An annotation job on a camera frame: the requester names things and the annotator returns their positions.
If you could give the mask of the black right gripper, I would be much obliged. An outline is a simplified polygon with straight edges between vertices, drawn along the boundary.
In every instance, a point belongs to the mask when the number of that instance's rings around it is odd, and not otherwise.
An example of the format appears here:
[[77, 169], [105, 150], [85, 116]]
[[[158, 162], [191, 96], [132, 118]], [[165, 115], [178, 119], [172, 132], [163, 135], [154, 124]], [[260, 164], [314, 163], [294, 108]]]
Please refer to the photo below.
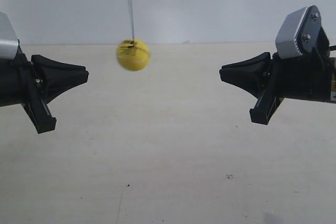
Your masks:
[[[224, 65], [219, 70], [223, 82], [238, 87], [257, 99], [250, 109], [253, 123], [267, 125], [284, 99], [335, 103], [335, 57], [330, 56], [329, 39], [320, 29], [312, 51], [297, 58], [280, 59], [263, 52], [251, 59]], [[271, 62], [269, 80], [262, 75]]]

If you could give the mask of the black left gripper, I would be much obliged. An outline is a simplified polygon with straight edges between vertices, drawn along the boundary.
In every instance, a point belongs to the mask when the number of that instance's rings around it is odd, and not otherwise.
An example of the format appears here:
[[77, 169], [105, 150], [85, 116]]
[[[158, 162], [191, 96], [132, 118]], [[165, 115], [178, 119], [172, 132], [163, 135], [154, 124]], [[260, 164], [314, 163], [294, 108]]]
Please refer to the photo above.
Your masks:
[[30, 62], [18, 48], [13, 59], [1, 59], [1, 107], [20, 104], [37, 133], [53, 131], [57, 120], [47, 104], [85, 84], [88, 77], [84, 66], [58, 62], [42, 55], [32, 55]]

